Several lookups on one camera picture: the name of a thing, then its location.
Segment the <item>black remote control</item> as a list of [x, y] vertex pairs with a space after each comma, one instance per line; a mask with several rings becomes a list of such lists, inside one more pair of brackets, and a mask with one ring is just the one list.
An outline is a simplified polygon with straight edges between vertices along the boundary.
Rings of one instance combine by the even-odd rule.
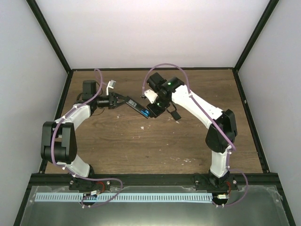
[[141, 104], [139, 104], [138, 102], [136, 102], [135, 100], [133, 100], [131, 97], [127, 96], [127, 102], [126, 104], [128, 106], [130, 106], [132, 109], [134, 109], [136, 112], [138, 112], [140, 115], [142, 115], [142, 113], [140, 112], [141, 110], [146, 109], [145, 107], [143, 107]]

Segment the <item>black battery cover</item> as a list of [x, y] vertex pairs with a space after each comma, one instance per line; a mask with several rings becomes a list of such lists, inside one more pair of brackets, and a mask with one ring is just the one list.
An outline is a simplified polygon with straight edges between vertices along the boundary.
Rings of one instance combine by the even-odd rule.
[[174, 118], [175, 121], [178, 121], [182, 118], [177, 111], [172, 111], [171, 115], [172, 115], [172, 117]]

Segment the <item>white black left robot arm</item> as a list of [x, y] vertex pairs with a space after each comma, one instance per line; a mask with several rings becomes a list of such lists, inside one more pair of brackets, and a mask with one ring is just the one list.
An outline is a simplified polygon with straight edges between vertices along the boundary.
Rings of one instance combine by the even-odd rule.
[[71, 110], [55, 121], [45, 122], [42, 127], [42, 159], [80, 178], [79, 184], [85, 190], [95, 187], [96, 178], [92, 176], [93, 167], [77, 154], [75, 130], [98, 108], [115, 109], [129, 100], [129, 97], [109, 91], [103, 96], [102, 88], [96, 87], [98, 84], [95, 80], [83, 81], [82, 92]]

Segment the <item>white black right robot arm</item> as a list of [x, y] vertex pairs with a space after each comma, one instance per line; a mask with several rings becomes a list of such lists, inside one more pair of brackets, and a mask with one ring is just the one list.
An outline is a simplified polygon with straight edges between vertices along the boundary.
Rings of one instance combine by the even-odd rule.
[[143, 92], [149, 100], [149, 116], [159, 117], [169, 106], [179, 105], [194, 115], [207, 128], [205, 143], [212, 151], [208, 172], [209, 184], [219, 190], [230, 174], [230, 153], [238, 134], [234, 113], [213, 106], [195, 93], [177, 77], [164, 79], [159, 73], [151, 75], [146, 83], [150, 89]]

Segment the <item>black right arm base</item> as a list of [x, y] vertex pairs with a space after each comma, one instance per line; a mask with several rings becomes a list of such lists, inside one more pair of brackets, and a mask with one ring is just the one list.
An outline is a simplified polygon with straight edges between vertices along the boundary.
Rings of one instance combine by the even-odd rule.
[[197, 190], [223, 191], [228, 188], [237, 190], [238, 186], [233, 183], [233, 180], [235, 180], [235, 178], [231, 174], [226, 174], [221, 178], [217, 178], [209, 173], [194, 175], [194, 182]]

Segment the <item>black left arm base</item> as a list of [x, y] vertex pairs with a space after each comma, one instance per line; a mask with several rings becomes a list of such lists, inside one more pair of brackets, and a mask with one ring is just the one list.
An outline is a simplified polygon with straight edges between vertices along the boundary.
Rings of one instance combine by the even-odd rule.
[[105, 191], [111, 186], [111, 179], [102, 179], [101, 181], [91, 181], [86, 179], [68, 177], [69, 189], [82, 192], [90, 192], [93, 190]]

